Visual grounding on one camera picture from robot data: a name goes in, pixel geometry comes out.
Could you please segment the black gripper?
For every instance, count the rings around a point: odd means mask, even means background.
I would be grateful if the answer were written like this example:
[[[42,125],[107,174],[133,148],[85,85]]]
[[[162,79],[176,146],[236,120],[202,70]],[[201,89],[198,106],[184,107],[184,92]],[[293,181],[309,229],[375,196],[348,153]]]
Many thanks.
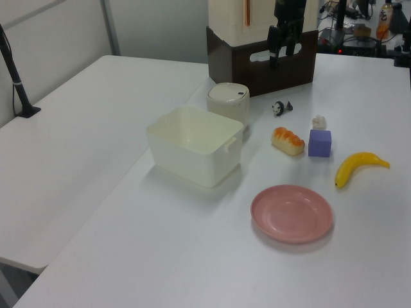
[[[276,68],[280,43],[280,27],[287,23],[286,55],[293,55],[295,46],[302,33],[304,20],[305,0],[276,0],[274,16],[277,18],[277,27],[270,26],[268,30],[267,46],[270,55],[270,67]]]

